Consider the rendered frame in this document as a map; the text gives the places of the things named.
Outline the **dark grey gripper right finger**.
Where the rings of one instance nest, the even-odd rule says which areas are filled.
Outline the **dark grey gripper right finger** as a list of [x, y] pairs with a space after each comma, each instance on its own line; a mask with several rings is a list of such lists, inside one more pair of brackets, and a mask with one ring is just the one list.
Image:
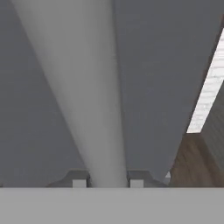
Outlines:
[[168, 187], [164, 182], [154, 179], [148, 171], [127, 171], [128, 188]]

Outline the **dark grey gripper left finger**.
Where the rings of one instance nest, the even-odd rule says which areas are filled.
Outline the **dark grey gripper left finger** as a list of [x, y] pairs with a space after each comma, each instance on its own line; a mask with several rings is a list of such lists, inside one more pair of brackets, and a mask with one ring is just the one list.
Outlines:
[[82, 170], [70, 170], [65, 177], [48, 185], [48, 187], [56, 188], [86, 188], [90, 186], [89, 172]]

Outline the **grey fridge door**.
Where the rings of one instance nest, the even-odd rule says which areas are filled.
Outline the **grey fridge door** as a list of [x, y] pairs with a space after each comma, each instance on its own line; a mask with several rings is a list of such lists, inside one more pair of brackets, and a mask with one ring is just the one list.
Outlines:
[[[126, 174], [171, 169], [224, 23], [224, 0], [111, 0]], [[0, 0], [0, 184], [88, 171], [11, 0]]]

